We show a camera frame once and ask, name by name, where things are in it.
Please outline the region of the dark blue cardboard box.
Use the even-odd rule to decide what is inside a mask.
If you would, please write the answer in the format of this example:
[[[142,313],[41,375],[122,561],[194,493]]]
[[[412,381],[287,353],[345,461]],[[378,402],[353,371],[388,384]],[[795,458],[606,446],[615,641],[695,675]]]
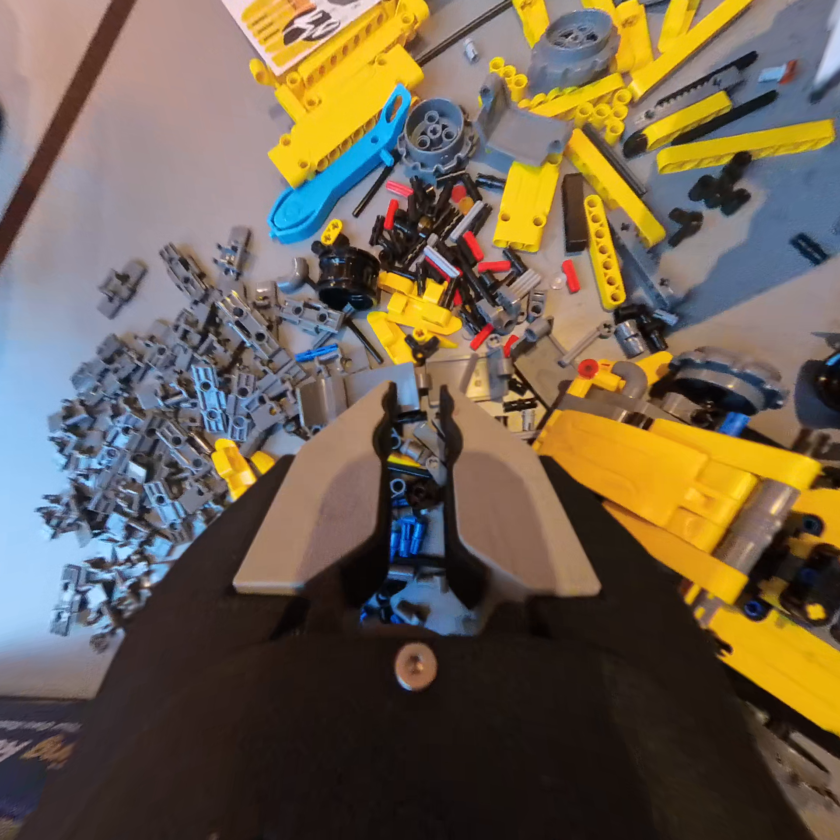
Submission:
[[[67,764],[87,705],[85,700],[2,697],[2,831],[23,825],[47,780]]]

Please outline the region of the yellow black sticker sheet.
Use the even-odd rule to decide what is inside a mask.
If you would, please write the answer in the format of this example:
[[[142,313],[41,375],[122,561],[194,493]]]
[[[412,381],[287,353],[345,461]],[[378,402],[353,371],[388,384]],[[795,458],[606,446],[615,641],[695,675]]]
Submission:
[[[267,68],[280,76],[355,23],[376,1],[223,1]]]

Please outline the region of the pile of toy parts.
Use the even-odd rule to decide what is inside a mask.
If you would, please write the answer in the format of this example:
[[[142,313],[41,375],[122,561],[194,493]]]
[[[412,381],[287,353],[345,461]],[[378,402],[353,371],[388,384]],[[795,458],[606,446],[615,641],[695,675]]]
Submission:
[[[278,279],[268,287],[255,287],[253,293],[242,288],[243,266],[248,263],[250,228],[234,227],[223,247],[217,244],[215,258],[217,278],[207,277],[191,255],[173,243],[161,249],[167,274],[187,300],[187,305],[172,321],[157,321],[146,334],[137,334],[131,341],[110,334],[98,347],[92,359],[81,364],[70,378],[74,398],[65,400],[59,411],[49,417],[49,440],[56,447],[62,470],[68,476],[66,488],[59,494],[44,496],[38,508],[52,539],[66,532],[74,533],[81,546],[98,540],[111,547],[110,556],[85,559],[66,565],[61,575],[59,602],[50,616],[49,631],[67,636],[77,624],[99,627],[94,646],[106,647],[111,635],[118,632],[120,620],[130,619],[148,598],[155,583],[154,568],[172,560],[175,549],[188,544],[198,534],[199,526],[212,522],[219,513],[244,491],[259,474],[257,462],[264,453],[261,445],[282,428],[286,434],[307,439],[326,427],[351,399],[350,385],[357,380],[362,395],[369,390],[364,375],[378,382],[379,374],[390,370],[364,369],[347,371],[351,363],[335,338],[344,325],[350,328],[350,315],[367,315],[371,330],[376,332],[383,351],[396,365],[395,382],[408,387],[407,402],[401,407],[403,419],[394,432],[393,449],[400,457],[414,457],[420,476],[431,471],[443,475],[443,456],[434,455],[432,444],[437,439],[431,423],[424,420],[424,409],[418,403],[421,373],[427,369],[430,384],[444,383],[445,363],[439,356],[428,362],[433,351],[446,343],[445,337],[464,327],[471,338],[488,325],[487,302],[464,279],[460,287],[470,300],[462,305],[460,297],[446,298],[446,283],[439,261],[425,259],[424,247],[434,246],[437,252],[459,268],[456,259],[444,254],[445,245],[457,256],[458,242],[464,236],[478,235],[481,224],[490,217],[490,205],[480,204],[480,189],[503,192],[507,182],[519,185],[513,175],[494,180],[485,173],[472,177],[470,190],[461,178],[465,166],[483,141],[478,125],[469,120],[466,110],[458,110],[446,98],[412,100],[407,93],[420,79],[414,58],[406,51],[417,29],[427,18],[427,2],[373,2],[364,7],[352,23],[339,30],[330,40],[310,53],[305,60],[280,72],[259,60],[252,62],[255,76],[268,86],[275,86],[281,106],[293,121],[318,113],[318,108],[333,92],[334,82],[343,89],[342,79],[362,73],[362,93],[368,92],[368,77],[379,80],[383,95],[396,94],[397,114],[380,120],[382,110],[362,108],[368,119],[354,126],[356,131],[341,138],[342,145],[322,156],[319,171],[336,169],[332,161],[341,161],[348,151],[362,152],[362,142],[371,140],[372,157],[346,161],[349,181],[333,178],[300,184],[301,199],[326,202],[323,213],[329,215],[335,202],[327,192],[318,189],[332,186],[336,200],[341,190],[354,188],[357,174],[361,180],[384,164],[406,165],[409,183],[397,183],[388,218],[380,214],[371,229],[371,254],[363,248],[345,244],[341,236],[341,220],[321,212],[319,204],[309,213],[303,205],[303,216],[289,217],[289,225],[301,222],[304,238],[317,231],[312,224],[320,219],[322,245],[328,272],[321,286],[338,294],[338,302],[327,303],[314,298],[298,300],[299,287],[312,282],[309,263],[296,257],[293,274]],[[686,195],[687,200],[717,208],[730,216],[750,199],[749,185],[743,173],[755,172],[757,161],[779,160],[785,154],[821,155],[816,163],[791,164],[780,171],[776,209],[799,214],[798,222],[820,223],[810,229],[794,230],[791,219],[777,213],[776,232],[791,233],[790,249],[814,265],[831,258],[811,233],[828,234],[828,221],[834,222],[831,211],[838,211],[838,113],[825,120],[806,120],[791,125],[765,125],[761,131],[740,132],[709,137],[726,125],[750,114],[771,108],[780,93],[778,88],[765,90],[757,97],[730,107],[732,85],[737,88],[744,72],[749,76],[753,60],[762,58],[761,50],[735,56],[699,77],[688,86],[674,90],[664,98],[651,101],[651,108],[640,118],[640,132],[627,135],[622,154],[660,150],[658,163],[667,163],[668,172],[699,172],[721,168],[721,174],[704,171]],[[615,289],[622,278],[617,271],[628,270],[624,277],[629,288],[627,300],[606,303],[613,308],[614,335],[629,361],[635,361],[646,350],[651,353],[667,350],[668,331],[681,329],[686,322],[701,322],[712,314],[711,298],[706,293],[680,290],[669,286],[669,279],[657,276],[658,254],[642,250],[643,239],[636,230],[636,217],[624,199],[607,205],[607,184],[596,180],[596,172],[583,156],[572,157],[574,165],[584,169],[565,176],[562,184],[563,213],[568,239],[567,250],[573,250],[572,210],[584,210],[592,219],[587,229],[586,215],[581,216],[582,236],[594,236],[594,215],[591,207],[602,201],[609,214],[612,241],[617,260],[612,276],[604,275]],[[782,231],[782,221],[787,228]],[[461,222],[470,221],[461,236]],[[838,237],[837,220],[832,234]],[[394,270],[388,276],[407,284],[385,290],[411,306],[406,310],[383,308],[380,292],[374,289],[373,268]],[[279,326],[287,322],[313,339],[306,353],[293,353],[280,341]],[[564,349],[554,336],[539,338],[526,331],[524,340],[509,335],[511,374],[502,370],[501,333],[499,327],[484,345],[487,360],[481,357],[479,373],[485,374],[481,402],[500,403],[504,413],[523,415],[521,429],[529,440],[525,415],[533,415],[537,405],[560,407],[560,394],[576,373],[576,362],[583,362],[585,350],[563,362]],[[508,362],[508,350],[504,351]]]

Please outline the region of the yellow black toy vehicle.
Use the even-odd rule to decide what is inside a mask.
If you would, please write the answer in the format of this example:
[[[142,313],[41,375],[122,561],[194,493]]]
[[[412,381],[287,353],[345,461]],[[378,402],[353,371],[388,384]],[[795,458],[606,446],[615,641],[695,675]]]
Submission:
[[[577,373],[538,454],[683,579],[731,671],[838,736],[838,477],[740,429],[784,403],[779,373],[717,348]]]

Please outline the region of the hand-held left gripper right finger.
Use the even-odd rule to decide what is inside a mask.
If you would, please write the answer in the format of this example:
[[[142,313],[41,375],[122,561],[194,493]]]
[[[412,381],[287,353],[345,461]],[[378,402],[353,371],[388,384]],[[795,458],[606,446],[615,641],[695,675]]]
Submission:
[[[461,392],[440,389],[448,583],[468,608],[602,585],[539,457]]]

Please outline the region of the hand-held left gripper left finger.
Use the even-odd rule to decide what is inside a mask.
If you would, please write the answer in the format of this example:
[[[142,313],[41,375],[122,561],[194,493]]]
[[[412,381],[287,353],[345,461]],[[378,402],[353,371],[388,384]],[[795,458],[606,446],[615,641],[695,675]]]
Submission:
[[[298,595],[337,580],[359,606],[380,588],[390,556],[394,414],[394,384],[378,384],[303,445],[234,577],[239,594]]]

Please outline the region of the grey desk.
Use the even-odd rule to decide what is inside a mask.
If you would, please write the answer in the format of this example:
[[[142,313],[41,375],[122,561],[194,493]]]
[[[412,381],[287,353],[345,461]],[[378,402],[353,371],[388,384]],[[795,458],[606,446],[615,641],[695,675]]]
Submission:
[[[602,585],[479,606],[466,635],[360,621],[337,580],[245,595],[235,576],[282,455],[155,568],[108,667],[18,625],[67,487],[49,417],[115,334],[187,305],[158,246],[211,278],[209,240],[290,184],[280,124],[215,2],[138,2],[105,32],[58,171],[18,225],[2,301],[2,697],[88,704],[20,838],[811,838],[756,750],[675,582],[535,453]]]

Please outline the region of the blue brick separator tool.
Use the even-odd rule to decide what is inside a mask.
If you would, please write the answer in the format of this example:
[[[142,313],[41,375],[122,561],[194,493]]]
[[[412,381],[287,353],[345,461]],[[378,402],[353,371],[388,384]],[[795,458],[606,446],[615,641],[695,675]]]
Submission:
[[[343,195],[375,168],[393,165],[411,99],[411,92],[398,84],[370,132],[310,181],[280,194],[267,219],[270,237],[283,245],[293,245],[314,236]]]

